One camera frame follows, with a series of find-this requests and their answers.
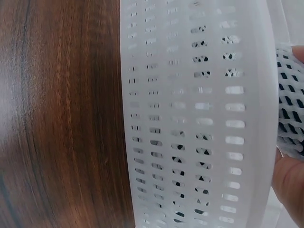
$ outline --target perforated plastic wall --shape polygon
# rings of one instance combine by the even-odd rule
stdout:
[[[265,1],[122,0],[121,58],[137,228],[258,227],[278,110]]]

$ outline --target hand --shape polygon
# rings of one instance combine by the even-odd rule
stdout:
[[[304,46],[294,46],[293,54],[304,62]],[[276,152],[272,186],[276,196],[296,224],[304,228],[304,162]]]

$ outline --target white plastic colander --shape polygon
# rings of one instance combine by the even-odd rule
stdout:
[[[121,0],[137,228],[257,228],[278,125],[266,0]]]

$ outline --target wood grain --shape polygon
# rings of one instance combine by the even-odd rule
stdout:
[[[133,228],[119,0],[0,0],[0,228]]]

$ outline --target black and white mesh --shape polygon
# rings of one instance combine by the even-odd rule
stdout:
[[[279,79],[278,147],[295,158],[304,158],[304,64],[290,47],[276,49]]]

